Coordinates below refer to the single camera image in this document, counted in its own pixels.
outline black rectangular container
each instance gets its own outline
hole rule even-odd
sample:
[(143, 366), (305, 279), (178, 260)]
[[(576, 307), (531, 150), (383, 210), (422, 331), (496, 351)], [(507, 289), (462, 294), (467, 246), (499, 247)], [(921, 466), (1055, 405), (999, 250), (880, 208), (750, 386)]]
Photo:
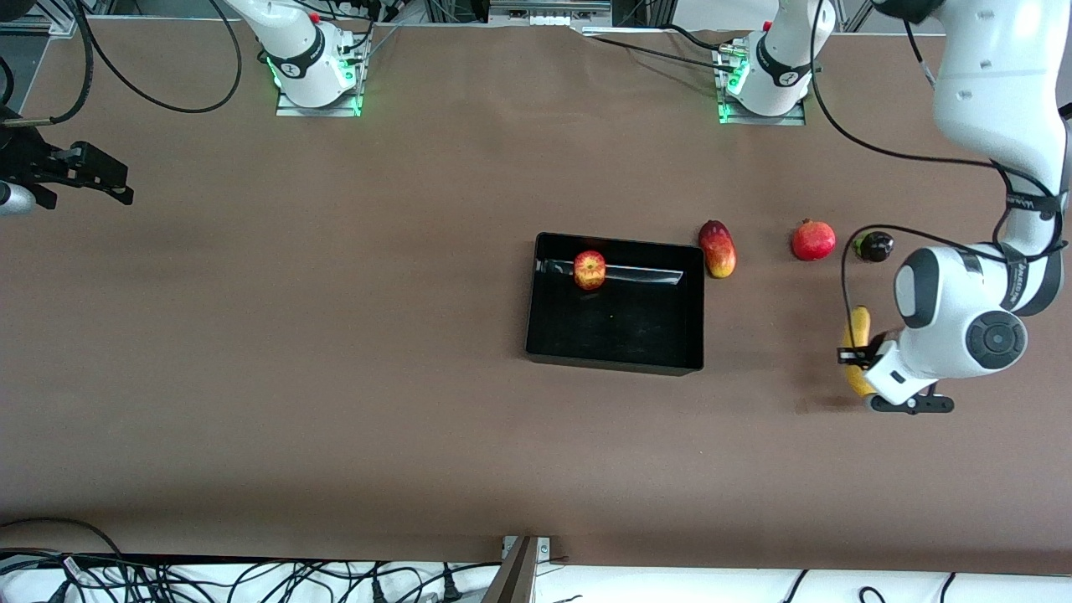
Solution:
[[(595, 291), (574, 282), (574, 258), (607, 261)], [(658, 374), (703, 368), (703, 251), (684, 245), (540, 233), (528, 336), (534, 362)]]

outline tabletop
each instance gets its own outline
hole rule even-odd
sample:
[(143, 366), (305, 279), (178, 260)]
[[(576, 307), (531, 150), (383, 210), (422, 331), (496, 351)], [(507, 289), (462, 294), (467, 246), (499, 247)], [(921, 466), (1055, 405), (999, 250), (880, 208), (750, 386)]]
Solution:
[[(230, 83), (219, 23), (94, 25), (158, 98)], [(1072, 567), (1072, 304), (1029, 319), (1011, 369), (943, 382), (955, 412), (877, 414), (835, 363), (837, 262), (788, 250), (805, 218), (988, 238), (995, 174), (864, 150), (810, 100), (805, 127), (720, 124), (710, 71), (565, 28), (403, 28), (360, 118), (277, 118), (237, 29), (223, 108), (165, 112), (98, 64), (84, 111), (42, 130), (125, 162), (136, 195), (58, 189), (0, 221), (3, 516), (90, 519), (140, 553), (486, 559), (531, 532), (581, 563)], [(855, 134), (963, 156), (903, 38), (835, 35), (821, 62)], [(81, 65), (51, 43), (24, 113), (69, 106)], [(706, 283), (702, 371), (525, 357), (538, 233), (695, 244), (709, 219), (739, 262)], [(849, 270), (876, 329), (899, 326), (893, 273), (922, 245), (897, 239)]]

